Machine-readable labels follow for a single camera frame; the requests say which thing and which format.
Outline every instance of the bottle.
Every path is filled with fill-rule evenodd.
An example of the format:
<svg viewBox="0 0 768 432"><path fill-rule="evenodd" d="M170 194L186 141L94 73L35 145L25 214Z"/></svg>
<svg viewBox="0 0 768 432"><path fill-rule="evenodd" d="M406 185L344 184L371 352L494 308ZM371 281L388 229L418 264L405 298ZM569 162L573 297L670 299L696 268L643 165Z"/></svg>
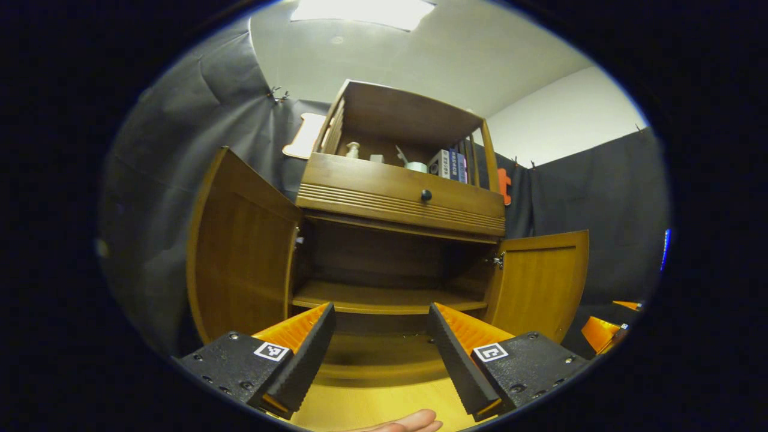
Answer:
<svg viewBox="0 0 768 432"><path fill-rule="evenodd" d="M360 149L360 144L352 141L349 144L347 144L346 147L349 149L349 151L346 152L346 157L347 158L357 159L358 158L358 150Z"/></svg>

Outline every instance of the white wall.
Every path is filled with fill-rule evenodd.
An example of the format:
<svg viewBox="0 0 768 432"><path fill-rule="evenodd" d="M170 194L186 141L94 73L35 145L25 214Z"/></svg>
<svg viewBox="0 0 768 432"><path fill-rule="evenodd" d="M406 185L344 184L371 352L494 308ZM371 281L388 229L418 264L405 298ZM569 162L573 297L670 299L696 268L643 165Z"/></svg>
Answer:
<svg viewBox="0 0 768 432"><path fill-rule="evenodd" d="M488 118L494 150L517 156L528 168L531 161L541 165L636 132L635 125L644 128L644 116L597 67L561 78Z"/></svg>

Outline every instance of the cabinet hinge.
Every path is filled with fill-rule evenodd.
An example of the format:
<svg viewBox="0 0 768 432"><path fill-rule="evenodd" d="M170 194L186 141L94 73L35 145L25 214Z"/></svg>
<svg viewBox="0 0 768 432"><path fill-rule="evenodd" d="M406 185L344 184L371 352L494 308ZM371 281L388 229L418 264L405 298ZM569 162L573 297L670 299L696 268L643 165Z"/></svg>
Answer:
<svg viewBox="0 0 768 432"><path fill-rule="evenodd" d="M491 265L498 266L499 270L502 270L504 268L504 255L506 252L500 253L497 257L491 257L491 259L485 260L486 262L491 263Z"/></svg>

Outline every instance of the wooden cabinet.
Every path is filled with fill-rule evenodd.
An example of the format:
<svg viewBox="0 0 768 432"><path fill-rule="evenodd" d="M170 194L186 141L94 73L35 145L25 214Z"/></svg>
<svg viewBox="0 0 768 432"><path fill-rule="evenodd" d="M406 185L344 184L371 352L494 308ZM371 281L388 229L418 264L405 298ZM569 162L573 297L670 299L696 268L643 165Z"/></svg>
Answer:
<svg viewBox="0 0 768 432"><path fill-rule="evenodd" d="M384 145L376 150L371 143L396 143L406 156L427 162L419 158L473 128L488 135L485 121L353 81L330 111L296 204L229 148L216 154L198 195L187 258L189 302L205 343L231 330L254 334L333 301L336 333L307 395L308 406L317 406L322 401L313 397L338 386L447 385L425 332L433 301L512 334L540 331L562 340L584 288L586 231L503 240L498 191L409 171L387 155L391 164L337 154L339 143L354 139L361 150L380 154ZM484 142L493 155L490 137ZM495 166L488 169L495 173ZM433 199L423 202L422 189L431 189ZM449 430L474 423L456 405L458 397L446 397L450 409L461 412ZM395 412L368 424L396 418ZM312 423L298 414L294 420Z"/></svg>

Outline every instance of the orange object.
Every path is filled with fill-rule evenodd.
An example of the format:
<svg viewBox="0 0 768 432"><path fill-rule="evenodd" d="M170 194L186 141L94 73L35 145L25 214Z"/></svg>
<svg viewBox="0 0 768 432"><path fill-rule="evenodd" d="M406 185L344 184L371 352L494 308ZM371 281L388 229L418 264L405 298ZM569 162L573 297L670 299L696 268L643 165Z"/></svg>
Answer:
<svg viewBox="0 0 768 432"><path fill-rule="evenodd" d="M512 197L507 195L507 186L512 185L512 179L507 176L507 170L499 168L498 170L498 189L504 195L504 205L512 204Z"/></svg>
<svg viewBox="0 0 768 432"><path fill-rule="evenodd" d="M621 306L624 306L624 307L629 307L633 311L636 311L642 306L642 304L640 303L633 303L631 301L614 301L614 303L620 304Z"/></svg>
<svg viewBox="0 0 768 432"><path fill-rule="evenodd" d="M480 321L475 317L451 309L440 303L435 303L437 310L445 318L445 322L451 328L458 342L464 348L468 356L472 356L472 350L477 347L495 344L496 342L506 341L515 337L506 331L499 330L492 325Z"/></svg>
<svg viewBox="0 0 768 432"><path fill-rule="evenodd" d="M614 337L621 327L603 321L596 317L589 317L587 323L582 327L581 333L587 338L587 342L599 355L610 350L617 342Z"/></svg>
<svg viewBox="0 0 768 432"><path fill-rule="evenodd" d="M282 347L288 347L295 354L306 336L312 330L317 320L328 307L329 303L323 303L318 307L309 309L307 312L298 314L295 317L288 318L285 321L277 323L272 327L265 328L253 335L256 339L271 344L277 344Z"/></svg>

